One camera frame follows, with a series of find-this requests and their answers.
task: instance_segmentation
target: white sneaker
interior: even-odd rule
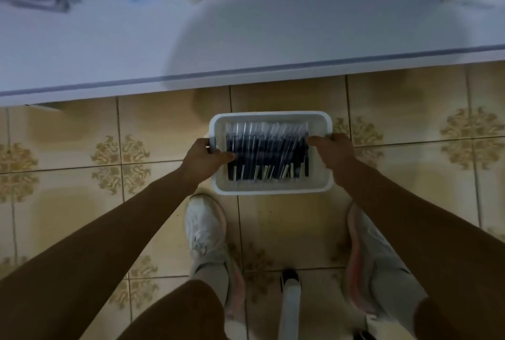
[[[402,270],[410,273],[386,238],[370,218],[353,203],[347,215],[352,249],[345,269],[343,290],[347,299],[359,310],[390,319],[372,294],[372,279],[381,270]]]
[[[189,253],[194,260],[190,278],[207,263],[224,264],[228,271],[229,287],[225,313],[229,318],[237,313],[245,299],[245,283],[235,260],[226,246],[226,217],[211,196],[192,196],[186,207],[184,221]]]

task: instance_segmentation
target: sock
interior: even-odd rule
[[[192,279],[201,280],[208,284],[218,295],[219,301],[224,306],[228,296],[228,270],[223,264],[219,263],[205,263],[202,264]]]
[[[388,316],[415,337],[414,315],[428,297],[416,278],[401,269],[379,271],[372,278],[372,292]]]

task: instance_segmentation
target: white plastic bin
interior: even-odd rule
[[[263,113],[225,113],[212,118],[209,139],[213,149],[226,150],[226,123],[267,122],[296,123],[307,122],[309,135],[325,136],[332,133],[333,125],[328,114],[321,111],[279,111]],[[222,166],[212,176],[212,188],[220,195],[268,195],[327,191],[333,184],[328,170],[314,147],[309,148],[311,169],[308,177],[278,181],[228,180],[226,166]]]

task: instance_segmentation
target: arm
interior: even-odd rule
[[[206,144],[198,139],[179,169],[1,280],[2,338],[78,340],[174,210],[233,159]]]
[[[503,336],[505,244],[358,161],[344,134],[307,142],[460,333]]]

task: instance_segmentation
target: person's left hand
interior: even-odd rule
[[[191,186],[198,187],[204,180],[210,178],[223,164],[235,159],[232,152],[210,153],[207,149],[208,138],[199,138],[191,146],[183,159],[180,171],[185,181]]]

